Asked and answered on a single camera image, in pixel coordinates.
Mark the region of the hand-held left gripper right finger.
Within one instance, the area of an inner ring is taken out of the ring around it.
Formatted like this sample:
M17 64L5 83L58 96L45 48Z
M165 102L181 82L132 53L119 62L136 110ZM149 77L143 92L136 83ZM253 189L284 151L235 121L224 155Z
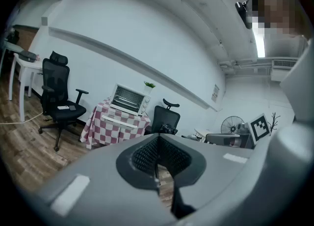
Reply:
M158 164L165 167L173 178L171 213L183 218L196 209L184 203L180 188L192 186L204 173L207 162L198 151L165 134L158 136Z

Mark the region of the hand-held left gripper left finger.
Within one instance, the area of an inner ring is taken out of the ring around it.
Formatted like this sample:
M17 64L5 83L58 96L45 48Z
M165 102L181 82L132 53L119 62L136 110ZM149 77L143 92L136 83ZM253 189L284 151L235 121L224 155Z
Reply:
M138 137L121 143L116 159L120 176L137 189L158 191L157 160L159 134Z

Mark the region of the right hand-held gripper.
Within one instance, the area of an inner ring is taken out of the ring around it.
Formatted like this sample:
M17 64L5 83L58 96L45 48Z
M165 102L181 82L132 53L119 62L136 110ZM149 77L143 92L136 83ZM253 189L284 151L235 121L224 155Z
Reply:
M206 134L205 143L254 149L257 142L270 136L271 132L264 114L249 122L244 122L238 116L230 116L221 124L219 134Z

